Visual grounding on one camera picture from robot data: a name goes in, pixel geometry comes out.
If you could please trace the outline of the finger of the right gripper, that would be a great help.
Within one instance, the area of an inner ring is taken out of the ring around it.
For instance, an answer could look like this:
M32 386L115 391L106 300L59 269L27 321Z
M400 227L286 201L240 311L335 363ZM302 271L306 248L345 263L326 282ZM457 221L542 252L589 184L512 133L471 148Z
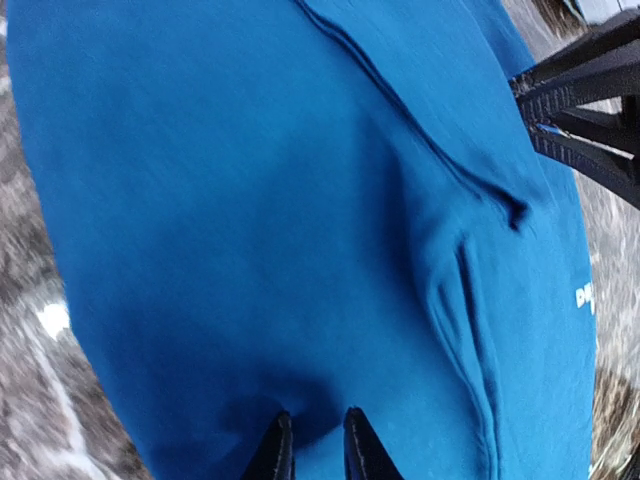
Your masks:
M556 131L530 127L529 134L538 153L571 167L639 209L639 164L634 160Z
M509 81L523 119L639 93L639 11L627 9Z

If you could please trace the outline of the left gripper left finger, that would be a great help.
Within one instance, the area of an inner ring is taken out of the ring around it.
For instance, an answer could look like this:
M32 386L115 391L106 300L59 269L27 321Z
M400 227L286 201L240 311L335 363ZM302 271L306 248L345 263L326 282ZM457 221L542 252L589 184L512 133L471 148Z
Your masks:
M240 479L295 479L292 419L288 411L278 413L269 424Z

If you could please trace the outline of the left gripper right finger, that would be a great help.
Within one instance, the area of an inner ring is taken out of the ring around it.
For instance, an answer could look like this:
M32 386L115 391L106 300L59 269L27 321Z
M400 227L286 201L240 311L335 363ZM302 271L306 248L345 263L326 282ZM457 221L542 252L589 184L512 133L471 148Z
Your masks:
M364 411L347 410L344 420L345 478L348 480L402 480Z

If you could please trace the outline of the blue printed t-shirt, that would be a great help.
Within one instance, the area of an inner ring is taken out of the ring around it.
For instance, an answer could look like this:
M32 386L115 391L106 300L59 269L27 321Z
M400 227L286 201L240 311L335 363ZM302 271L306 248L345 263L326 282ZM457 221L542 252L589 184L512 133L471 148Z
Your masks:
M341 479L584 479L596 321L572 171L499 1L11 1L75 337L158 479L237 479L278 415Z

